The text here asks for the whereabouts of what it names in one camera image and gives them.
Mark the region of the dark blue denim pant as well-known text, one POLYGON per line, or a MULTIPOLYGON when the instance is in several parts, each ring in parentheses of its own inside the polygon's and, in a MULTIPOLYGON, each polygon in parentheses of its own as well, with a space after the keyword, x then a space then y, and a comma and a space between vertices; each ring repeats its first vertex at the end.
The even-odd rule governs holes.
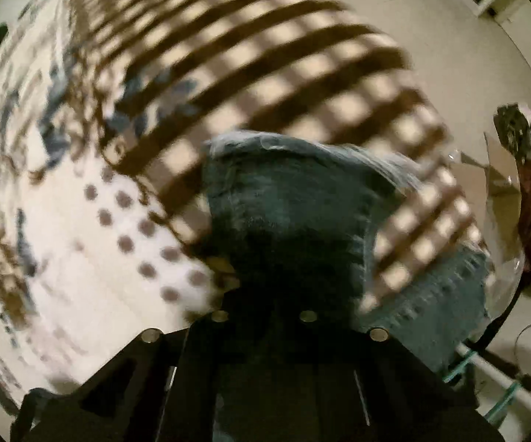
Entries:
POLYGON ((384 328, 435 372, 482 324, 490 262, 444 166, 234 132, 209 142, 202 178, 247 306, 384 328))

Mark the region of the teal white drying rack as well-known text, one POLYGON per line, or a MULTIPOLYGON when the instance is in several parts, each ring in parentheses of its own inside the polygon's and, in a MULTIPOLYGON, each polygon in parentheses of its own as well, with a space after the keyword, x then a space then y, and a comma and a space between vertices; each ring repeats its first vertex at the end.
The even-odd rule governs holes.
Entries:
POLYGON ((531 432, 531 392, 521 376, 507 375, 477 350, 459 344, 443 381, 450 388, 472 392, 476 411, 505 437, 531 432))

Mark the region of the clear plastic bag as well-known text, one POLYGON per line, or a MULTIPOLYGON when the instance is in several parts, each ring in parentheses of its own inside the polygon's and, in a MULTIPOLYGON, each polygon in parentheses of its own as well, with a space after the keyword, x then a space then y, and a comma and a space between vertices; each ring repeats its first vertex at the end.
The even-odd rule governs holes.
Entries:
POLYGON ((525 255, 518 235, 521 191, 514 157, 484 135, 484 164, 454 151, 449 166, 461 185, 490 253, 494 274, 486 283, 486 308, 491 320, 509 307, 524 269, 525 255))

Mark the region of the floral checked bed blanket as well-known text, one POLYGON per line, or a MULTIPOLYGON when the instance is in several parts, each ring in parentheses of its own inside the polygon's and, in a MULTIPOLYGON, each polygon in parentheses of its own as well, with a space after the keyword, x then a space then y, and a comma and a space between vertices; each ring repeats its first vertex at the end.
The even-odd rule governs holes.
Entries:
POLYGON ((407 53, 338 0, 31 0, 0 35, 5 412, 240 283, 202 178, 234 132, 449 170, 407 53))

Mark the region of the white wall shelf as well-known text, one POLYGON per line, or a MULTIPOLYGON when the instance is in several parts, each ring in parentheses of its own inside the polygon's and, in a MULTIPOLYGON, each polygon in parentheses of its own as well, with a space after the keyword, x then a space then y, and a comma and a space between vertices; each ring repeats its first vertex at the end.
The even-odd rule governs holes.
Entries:
POLYGON ((526 0, 480 0, 473 14, 477 18, 485 17, 489 10, 494 11, 494 19, 497 23, 507 21, 525 4, 526 0))

